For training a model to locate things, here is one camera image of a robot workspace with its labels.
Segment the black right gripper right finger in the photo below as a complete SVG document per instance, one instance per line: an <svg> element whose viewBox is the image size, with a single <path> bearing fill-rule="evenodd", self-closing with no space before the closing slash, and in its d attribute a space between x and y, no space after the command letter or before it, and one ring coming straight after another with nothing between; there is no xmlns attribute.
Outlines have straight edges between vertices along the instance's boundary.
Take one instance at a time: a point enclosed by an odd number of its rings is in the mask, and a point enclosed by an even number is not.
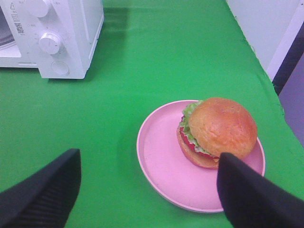
<svg viewBox="0 0 304 228"><path fill-rule="evenodd" d="M231 153L222 153L217 191L235 228L302 228L304 202L273 184Z"/></svg>

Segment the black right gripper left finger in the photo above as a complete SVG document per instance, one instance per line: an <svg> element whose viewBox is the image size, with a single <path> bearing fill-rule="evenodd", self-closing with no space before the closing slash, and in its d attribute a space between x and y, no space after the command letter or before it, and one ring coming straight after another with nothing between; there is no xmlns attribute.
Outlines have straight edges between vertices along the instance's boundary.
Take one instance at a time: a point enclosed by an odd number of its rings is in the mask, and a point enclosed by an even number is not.
<svg viewBox="0 0 304 228"><path fill-rule="evenodd" d="M2 228L63 228L81 186L81 155L69 149L0 194Z"/></svg>

